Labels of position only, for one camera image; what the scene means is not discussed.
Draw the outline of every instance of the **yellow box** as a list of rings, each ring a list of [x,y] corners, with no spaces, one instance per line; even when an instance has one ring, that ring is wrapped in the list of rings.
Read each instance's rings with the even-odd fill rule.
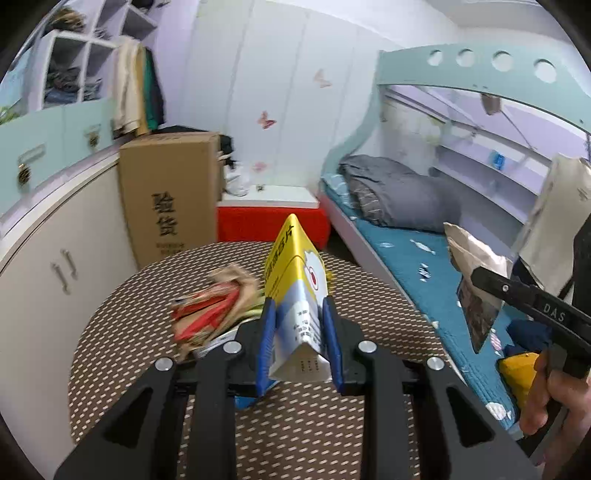
[[[327,295],[324,262],[292,213],[265,262],[265,296],[277,308],[269,369],[274,380],[330,380],[320,324]]]

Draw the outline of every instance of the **hand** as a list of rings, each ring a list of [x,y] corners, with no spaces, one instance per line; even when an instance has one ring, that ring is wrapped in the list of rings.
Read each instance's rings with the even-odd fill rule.
[[[550,398],[557,400],[570,410],[562,430],[545,452],[543,480],[551,480],[558,475],[591,427],[590,379],[579,380],[564,372],[553,370],[546,380],[547,360],[548,354],[544,352],[535,362],[534,368],[538,373],[519,420],[522,432],[533,435],[548,421],[546,405]]]

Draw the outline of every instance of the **metal screw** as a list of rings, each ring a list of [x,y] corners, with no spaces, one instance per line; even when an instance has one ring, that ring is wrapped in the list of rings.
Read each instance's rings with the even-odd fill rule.
[[[443,367],[445,367],[445,362],[438,356],[432,356],[429,360],[427,360],[427,366],[431,370],[441,370]]]
[[[156,370],[160,370],[161,372],[166,372],[170,370],[173,367],[173,365],[174,362],[167,356],[158,358],[158,360],[156,360],[156,363],[154,364]]]
[[[242,344],[240,342],[231,340],[223,344],[223,351],[226,353],[238,353],[240,350],[242,350]]]
[[[371,340],[364,340],[363,342],[359,342],[357,348],[363,353],[374,353],[378,349],[378,346]]]

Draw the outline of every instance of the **patterned tablecloth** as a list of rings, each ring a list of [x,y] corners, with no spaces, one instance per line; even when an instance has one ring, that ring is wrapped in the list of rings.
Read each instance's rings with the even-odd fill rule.
[[[174,355],[168,304],[204,287],[207,273],[236,262],[261,281],[271,243],[219,243],[144,268],[100,306],[86,326],[69,384],[72,437],[78,442],[157,358]],[[359,267],[322,253],[336,277],[339,313],[359,322],[367,339],[410,360],[444,356],[431,326],[399,292]],[[192,401],[186,418],[190,417]],[[409,423],[413,417],[408,403]],[[341,397],[332,384],[280,383],[236,412],[238,478],[359,478],[363,398]],[[184,477],[183,433],[178,475]],[[416,459],[411,436],[410,454]]]

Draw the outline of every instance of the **cabinet handle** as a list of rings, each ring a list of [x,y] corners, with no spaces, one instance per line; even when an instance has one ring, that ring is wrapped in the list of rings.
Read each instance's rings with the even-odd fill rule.
[[[93,150],[99,146],[100,141],[100,124],[92,125],[85,132],[85,136],[88,139],[88,145]]]
[[[57,278],[60,279],[61,287],[62,287],[64,293],[66,295],[69,295],[70,290],[68,290],[68,282],[66,281],[66,278],[65,278],[64,274],[62,273],[60,266],[56,263],[51,263],[51,269],[55,272],[55,274],[57,275]]]
[[[31,180],[31,167],[29,166],[29,163],[32,163],[36,159],[45,155],[45,152],[45,144],[41,144],[35,148],[27,150],[18,157],[17,180],[20,187],[24,187],[29,182],[29,180]]]
[[[72,275],[72,278],[74,280],[76,280],[78,278],[78,270],[76,269],[76,265],[74,264],[74,260],[72,258],[72,255],[70,254],[70,251],[62,248],[61,255],[68,262],[68,265],[70,266],[70,273]]]

